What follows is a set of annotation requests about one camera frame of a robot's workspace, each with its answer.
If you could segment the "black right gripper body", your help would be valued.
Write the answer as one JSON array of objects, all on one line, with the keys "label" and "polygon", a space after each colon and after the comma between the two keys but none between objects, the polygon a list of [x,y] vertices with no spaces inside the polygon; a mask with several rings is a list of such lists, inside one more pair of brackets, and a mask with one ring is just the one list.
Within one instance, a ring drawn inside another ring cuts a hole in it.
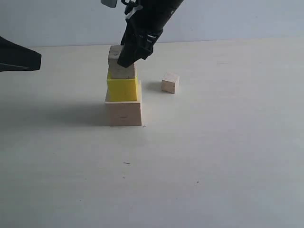
[{"label": "black right gripper body", "polygon": [[127,26],[121,45],[136,45],[144,52],[144,59],[153,53],[153,46],[163,33],[163,14],[127,14]]}]

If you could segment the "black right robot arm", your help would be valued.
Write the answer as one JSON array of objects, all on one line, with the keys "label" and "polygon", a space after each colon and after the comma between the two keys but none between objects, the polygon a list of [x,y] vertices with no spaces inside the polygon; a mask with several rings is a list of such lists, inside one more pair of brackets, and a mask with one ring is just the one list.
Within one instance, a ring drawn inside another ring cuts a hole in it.
[{"label": "black right robot arm", "polygon": [[181,0],[123,0],[126,29],[118,64],[129,67],[153,53],[163,28],[182,4]]}]

